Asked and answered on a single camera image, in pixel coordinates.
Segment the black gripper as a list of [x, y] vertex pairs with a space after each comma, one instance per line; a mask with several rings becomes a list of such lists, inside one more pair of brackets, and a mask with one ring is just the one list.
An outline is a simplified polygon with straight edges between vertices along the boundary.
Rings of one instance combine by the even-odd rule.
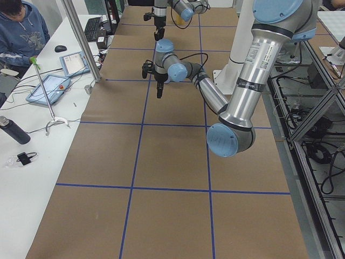
[[157, 81], [157, 98], [162, 98], [163, 84], [167, 81], [167, 73], [154, 72], [154, 78]]
[[166, 16], [155, 16], [154, 17], [154, 24], [156, 26], [156, 32], [154, 32], [154, 38], [156, 41], [159, 40], [159, 33], [161, 38], [164, 37], [165, 33], [165, 26], [166, 26]]

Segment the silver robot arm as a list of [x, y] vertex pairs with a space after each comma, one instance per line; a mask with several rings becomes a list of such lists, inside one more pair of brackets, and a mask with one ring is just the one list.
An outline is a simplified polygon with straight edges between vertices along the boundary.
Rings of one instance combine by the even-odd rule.
[[195, 14], [203, 14], [210, 9], [208, 1], [154, 1], [151, 13], [147, 16], [154, 18], [156, 31], [154, 38], [156, 41], [164, 37], [167, 8], [171, 7], [171, 11], [175, 11], [184, 22], [191, 22]]
[[318, 1], [244, 1], [238, 28], [249, 20], [247, 31], [252, 40], [231, 98], [221, 90], [197, 63], [184, 62], [174, 53], [169, 39], [160, 39], [155, 47], [152, 66], [157, 80], [157, 96], [164, 83], [190, 79], [200, 91], [219, 122], [206, 134], [208, 147], [221, 157], [234, 156], [249, 149], [255, 141], [251, 117], [264, 90], [281, 48], [289, 42], [302, 42], [314, 37]]

